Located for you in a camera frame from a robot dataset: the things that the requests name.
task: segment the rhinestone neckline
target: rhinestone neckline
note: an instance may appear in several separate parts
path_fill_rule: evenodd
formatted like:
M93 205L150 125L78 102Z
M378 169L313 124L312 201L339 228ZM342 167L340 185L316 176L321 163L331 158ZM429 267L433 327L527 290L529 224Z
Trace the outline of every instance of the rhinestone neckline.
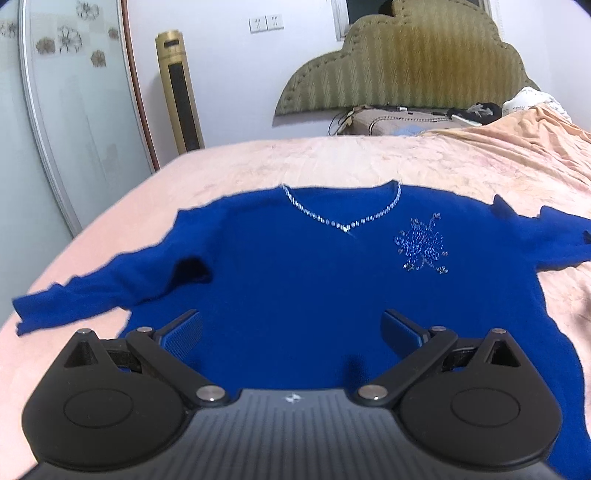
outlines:
M314 213L314 212L308 210L306 207L304 207L300 202L298 202L294 198L293 194L291 193L290 188L287 185L280 184L279 187L283 189L288 200L299 211L301 211L302 213L305 213L308 217L312 218L312 220L316 220L317 222L320 222L324 225L335 227L336 229L341 230L344 233L348 233L352 228L357 228L357 227L364 225L366 223L373 222L374 220L377 220L378 218L381 218L384 215L386 215L387 213L389 213L390 210L392 210L394 207L396 207L398 201L400 200L400 194L402 192L401 184L400 184L400 182L398 182L398 191L396 193L396 198L391 203L389 203L385 209L382 209L378 213L374 213L373 215L368 215L365 218L355 220L354 222L342 224L340 222L328 220L328 218L324 218L324 217L318 215L317 213Z

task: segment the pink bedspread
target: pink bedspread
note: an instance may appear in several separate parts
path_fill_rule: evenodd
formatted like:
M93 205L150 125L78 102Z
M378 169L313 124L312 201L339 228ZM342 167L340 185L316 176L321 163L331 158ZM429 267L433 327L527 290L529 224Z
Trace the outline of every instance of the pink bedspread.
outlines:
M178 209L222 195L292 186L374 186L390 179L450 190L490 203L501 194L535 216L542 205L591 218L591 134L536 107L487 127L420 137L341 137L253 142L184 155L130 192L55 259L31 291L86 274L122 251L158 242ZM550 316L574 343L586 379L591 427L591 262L539 274ZM13 314L0 331L0 480L25 473L34 458L22 434L22 408L52 360L82 326L112 338L127 312L18 338Z

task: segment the gold tower fan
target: gold tower fan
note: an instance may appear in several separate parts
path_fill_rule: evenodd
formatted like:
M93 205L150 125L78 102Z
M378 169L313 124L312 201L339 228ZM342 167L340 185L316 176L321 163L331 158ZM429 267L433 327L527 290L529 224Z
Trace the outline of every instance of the gold tower fan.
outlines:
M169 30L156 37L160 77L179 154L203 148L183 34Z

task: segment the metal screw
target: metal screw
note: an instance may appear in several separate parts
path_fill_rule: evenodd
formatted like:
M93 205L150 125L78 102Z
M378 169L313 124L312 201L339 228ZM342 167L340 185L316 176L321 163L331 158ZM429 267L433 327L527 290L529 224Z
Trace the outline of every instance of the metal screw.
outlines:
M382 385L364 385L358 393L365 400L381 400L388 395L388 390Z
M197 390L197 398L203 401L218 401L226 395L226 391L217 385L205 385Z

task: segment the black robot mount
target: black robot mount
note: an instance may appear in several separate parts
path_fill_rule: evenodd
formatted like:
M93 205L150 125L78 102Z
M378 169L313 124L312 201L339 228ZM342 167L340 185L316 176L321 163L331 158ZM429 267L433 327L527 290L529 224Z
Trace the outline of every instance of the black robot mount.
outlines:
M503 329L462 339L387 310L382 338L402 360L357 391L231 398L181 361L190 322L198 312L124 339L78 330L23 411L38 460L23 478L560 478L545 462L560 408Z

